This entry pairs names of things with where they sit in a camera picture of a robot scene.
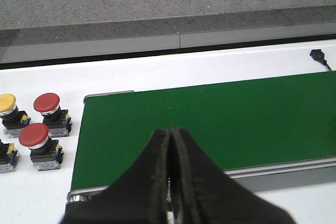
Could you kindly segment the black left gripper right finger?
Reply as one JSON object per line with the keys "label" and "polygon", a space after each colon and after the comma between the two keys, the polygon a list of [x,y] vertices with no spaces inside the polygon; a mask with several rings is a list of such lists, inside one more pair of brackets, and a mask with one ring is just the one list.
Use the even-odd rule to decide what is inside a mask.
{"label": "black left gripper right finger", "polygon": [[180,223],[294,223],[285,210],[229,178],[188,129],[170,129],[168,154],[171,200]]}

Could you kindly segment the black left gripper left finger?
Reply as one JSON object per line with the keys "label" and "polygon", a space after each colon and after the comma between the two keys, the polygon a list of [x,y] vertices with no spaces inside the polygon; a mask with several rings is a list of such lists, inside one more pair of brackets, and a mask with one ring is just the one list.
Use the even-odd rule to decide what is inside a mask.
{"label": "black left gripper left finger", "polygon": [[134,163],[107,189],[66,211],[62,223],[166,223],[168,133],[154,130]]}

